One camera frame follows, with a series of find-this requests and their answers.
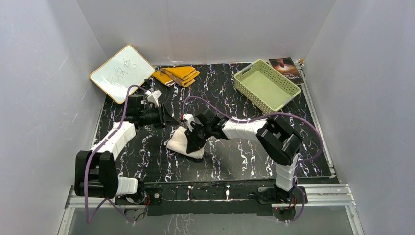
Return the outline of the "white towel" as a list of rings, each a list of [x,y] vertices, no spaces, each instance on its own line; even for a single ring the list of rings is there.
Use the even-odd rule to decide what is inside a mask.
[[[166,144],[167,149],[190,158],[202,159],[205,153],[204,148],[191,153],[186,152],[188,142],[185,135],[185,130],[186,129],[184,127],[180,126],[173,132],[171,139]]]

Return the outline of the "orange towel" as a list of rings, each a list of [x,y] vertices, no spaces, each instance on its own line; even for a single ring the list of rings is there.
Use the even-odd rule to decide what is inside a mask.
[[[181,87],[188,87],[195,82],[195,78],[200,74],[192,66],[160,68],[152,74],[152,77],[167,87],[177,84]]]

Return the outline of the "green plastic basket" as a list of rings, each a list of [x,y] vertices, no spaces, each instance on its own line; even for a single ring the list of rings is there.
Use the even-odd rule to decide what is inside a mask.
[[[278,112],[301,93],[298,85],[262,59],[237,72],[234,87],[264,114]]]

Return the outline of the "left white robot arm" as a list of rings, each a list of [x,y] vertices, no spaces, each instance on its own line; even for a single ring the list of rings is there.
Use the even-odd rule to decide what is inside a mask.
[[[146,126],[165,128],[177,126],[164,104],[153,93],[130,95],[119,122],[113,124],[108,134],[90,150],[76,155],[74,191],[77,196],[96,198],[128,197],[140,204],[146,198],[146,190],[140,180],[123,177],[116,169],[116,159],[124,147]]]

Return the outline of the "wood framed whiteboard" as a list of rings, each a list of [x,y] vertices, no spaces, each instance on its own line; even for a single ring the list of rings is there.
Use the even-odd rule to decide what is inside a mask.
[[[155,68],[132,46],[126,45],[89,76],[115,103],[125,102],[126,95],[132,94],[137,87],[151,77]]]

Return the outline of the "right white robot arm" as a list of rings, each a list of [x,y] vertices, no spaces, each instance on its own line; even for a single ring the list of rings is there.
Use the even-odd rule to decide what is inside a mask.
[[[181,121],[187,125],[184,153],[193,158],[199,157],[199,152],[211,137],[260,143],[277,168],[274,186],[258,190],[263,195],[261,202],[289,203],[294,198],[296,162],[303,140],[281,116],[240,120],[219,117],[206,109],[197,115],[184,114]]]

